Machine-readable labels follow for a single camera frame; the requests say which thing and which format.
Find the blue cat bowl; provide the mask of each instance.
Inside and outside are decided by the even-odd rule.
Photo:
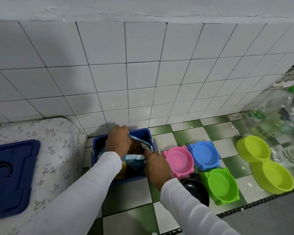
[[[199,170],[205,171],[220,166],[219,153],[211,141],[199,141],[187,146],[194,158],[194,164]]]

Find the hand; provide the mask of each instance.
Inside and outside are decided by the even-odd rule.
[[[127,154],[130,146],[129,128],[126,125],[114,126],[112,133],[108,135],[106,140],[106,152],[116,152],[122,158]]]
[[[167,160],[157,151],[145,150],[147,179],[161,192],[162,186],[172,179],[172,171]]]

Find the white wall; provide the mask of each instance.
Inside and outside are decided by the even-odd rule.
[[[0,20],[294,22],[294,0],[0,0]]]

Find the green bottle cap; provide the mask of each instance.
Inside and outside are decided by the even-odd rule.
[[[294,85],[290,86],[288,89],[287,89],[288,92],[290,93],[294,93]]]

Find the black bowl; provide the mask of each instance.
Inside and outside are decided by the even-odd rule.
[[[209,194],[201,182],[193,178],[182,178],[180,182],[192,196],[209,207]]]

